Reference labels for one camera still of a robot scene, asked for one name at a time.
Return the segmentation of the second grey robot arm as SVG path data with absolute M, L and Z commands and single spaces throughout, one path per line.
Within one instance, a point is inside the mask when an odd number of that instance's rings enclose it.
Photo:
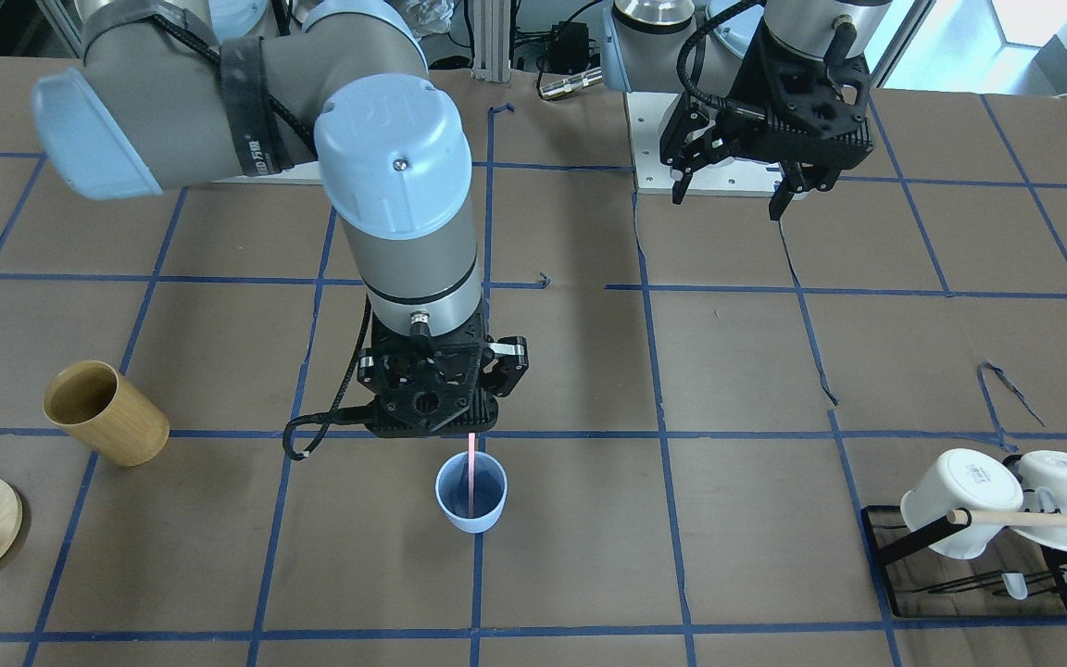
M 609 1 L 607 88 L 672 94 L 658 160 L 681 203 L 699 170 L 729 159 L 779 166 L 768 204 L 833 189 L 872 154 L 865 47 L 886 1 Z

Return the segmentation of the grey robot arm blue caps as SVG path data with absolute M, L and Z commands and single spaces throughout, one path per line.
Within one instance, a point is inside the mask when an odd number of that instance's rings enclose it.
M 32 90 L 48 159 L 94 201 L 314 163 L 367 287 L 373 399 L 304 423 L 479 434 L 529 366 L 488 336 L 469 140 L 383 1 L 322 1 L 288 35 L 220 37 L 207 1 L 93 1 L 80 65 Z

